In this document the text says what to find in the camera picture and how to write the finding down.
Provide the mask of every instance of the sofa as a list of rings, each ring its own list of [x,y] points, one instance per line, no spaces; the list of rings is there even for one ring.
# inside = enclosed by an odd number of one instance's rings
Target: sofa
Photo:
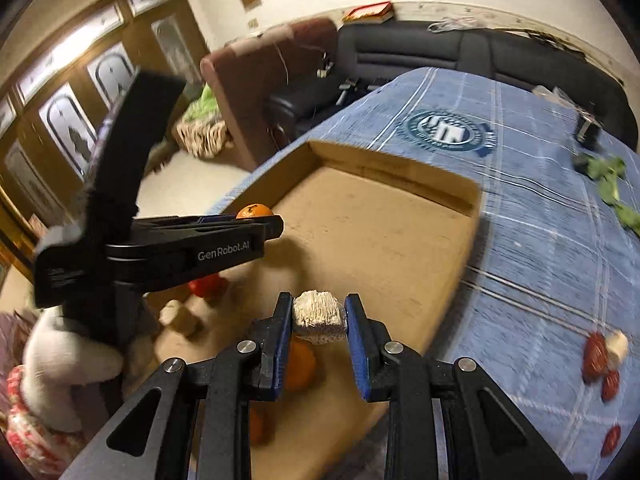
[[[293,140],[377,85],[414,68],[435,66],[481,75],[527,91],[561,88],[592,112],[604,129],[632,150],[638,126],[622,85],[579,54],[528,37],[491,29],[430,32],[428,22],[389,20],[351,24],[338,31],[335,66],[327,78],[291,80],[266,99],[274,129]],[[357,81],[342,105],[338,88]]]
[[[288,82],[316,74],[336,41],[334,22],[315,18],[232,42],[202,59],[200,71],[218,100],[238,166],[253,171],[289,142],[270,128],[264,101]]]

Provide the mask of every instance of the beige food chunk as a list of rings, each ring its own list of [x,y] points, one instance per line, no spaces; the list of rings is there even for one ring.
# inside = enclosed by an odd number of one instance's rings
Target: beige food chunk
[[[160,311],[160,323],[185,337],[200,328],[200,320],[178,300],[169,301]]]
[[[609,369],[617,370],[629,353],[629,341],[620,330],[616,330],[606,337],[605,346],[609,354]]]
[[[293,332],[314,345],[347,339],[347,315],[330,292],[308,290],[293,300]]]

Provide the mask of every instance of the sofa backrest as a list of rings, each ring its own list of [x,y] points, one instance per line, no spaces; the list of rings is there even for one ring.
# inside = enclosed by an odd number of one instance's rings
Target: sofa backrest
[[[263,116],[265,98],[290,80],[315,73],[322,54],[334,53],[336,41],[334,22],[315,18],[235,41],[202,59],[200,71],[218,100],[242,168],[253,171],[281,147]]]
[[[430,32],[429,22],[350,24],[338,31],[337,67],[365,81],[423,66],[469,72],[530,91],[561,88],[604,128],[636,149],[636,118],[618,81],[573,54],[500,30]]]

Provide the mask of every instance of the striped cloth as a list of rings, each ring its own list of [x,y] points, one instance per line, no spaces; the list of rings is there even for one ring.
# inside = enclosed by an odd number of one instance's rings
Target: striped cloth
[[[424,110],[450,110],[495,134],[490,152],[434,148],[412,135]],[[412,158],[459,173],[484,190],[481,227],[466,274],[434,348],[452,362],[471,356],[510,395],[572,472],[597,478],[611,426],[620,445],[640,414],[640,241],[620,227],[596,187],[572,169],[576,122],[524,90],[436,68],[406,73],[321,123],[231,190],[211,213],[309,138]],[[458,133],[455,140],[460,140]],[[626,162],[621,199],[640,211],[640,161],[602,134],[604,155]],[[603,404],[580,378],[585,336],[616,329],[630,340],[620,392]],[[382,478],[384,431],[374,431],[332,478]]]

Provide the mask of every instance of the tile floor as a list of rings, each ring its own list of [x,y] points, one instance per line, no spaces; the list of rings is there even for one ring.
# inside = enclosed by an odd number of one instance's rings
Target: tile floor
[[[211,161],[178,152],[159,173],[151,173],[142,181],[138,216],[203,214],[247,174],[224,152]]]

